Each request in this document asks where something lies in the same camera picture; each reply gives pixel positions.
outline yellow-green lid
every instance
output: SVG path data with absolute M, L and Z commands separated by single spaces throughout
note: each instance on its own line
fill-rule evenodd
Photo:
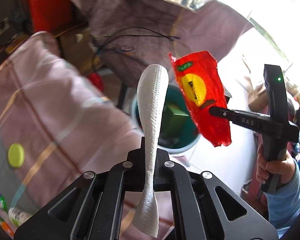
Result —
M 8 150 L 8 161 L 13 168 L 20 168 L 25 161 L 25 150 L 20 143 L 11 144 Z

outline light blue sleeve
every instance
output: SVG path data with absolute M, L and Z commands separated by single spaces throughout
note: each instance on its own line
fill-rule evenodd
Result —
M 279 237 L 293 224 L 300 213 L 300 171 L 295 161 L 291 181 L 277 189 L 275 194 L 265 193 L 268 199 L 269 222 L 277 229 Z

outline floor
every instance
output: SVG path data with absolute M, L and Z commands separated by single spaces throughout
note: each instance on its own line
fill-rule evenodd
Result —
M 249 111 L 247 92 L 237 82 L 242 77 L 245 69 L 234 71 L 233 68 L 228 67 L 229 62 L 232 63 L 231 65 L 234 65 L 234 59 L 231 58 L 231 55 L 218 64 L 221 81 L 232 95 L 228 108 Z M 104 94 L 116 104 L 121 87 L 120 80 L 113 73 L 104 75 L 103 80 L 105 83 Z M 136 90 L 134 89 L 128 90 L 123 106 L 123 110 L 127 113 L 129 113 L 130 103 L 135 93 Z M 251 130 L 232 123 L 230 124 L 230 129 L 232 144 L 228 147 L 214 148 L 209 141 L 201 137 L 193 148 L 179 156 L 171 157 L 171 159 L 184 166 L 191 165 L 186 168 L 192 172 L 211 171 L 240 195 L 242 185 L 251 179 L 252 176 L 252 170 L 256 161 L 256 146 Z

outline silver screw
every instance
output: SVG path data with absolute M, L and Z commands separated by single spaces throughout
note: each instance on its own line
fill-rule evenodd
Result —
M 205 179 L 211 179 L 211 178 L 212 178 L 212 173 L 211 173 L 211 172 L 208 172 L 208 171 L 205 171 L 204 173 L 202 173 L 202 176 L 203 176 Z
M 92 171 L 87 171 L 83 176 L 85 179 L 92 179 L 94 177 L 94 173 Z
M 129 162 L 129 161 L 126 161 L 124 163 L 122 163 L 122 166 L 125 167 L 125 168 L 131 168 L 133 165 L 132 162 Z
M 172 161 L 167 161 L 167 162 L 164 163 L 164 166 L 169 167 L 169 168 L 172 168 L 172 167 L 174 166 L 174 162 L 172 162 Z

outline red plastic wrapper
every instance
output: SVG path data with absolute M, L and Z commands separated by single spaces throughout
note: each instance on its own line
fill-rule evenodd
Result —
M 227 119 L 209 114 L 211 106 L 227 108 L 223 86 L 217 71 L 217 62 L 207 51 L 189 54 L 180 59 L 171 56 L 186 106 L 198 131 L 214 147 L 231 143 Z

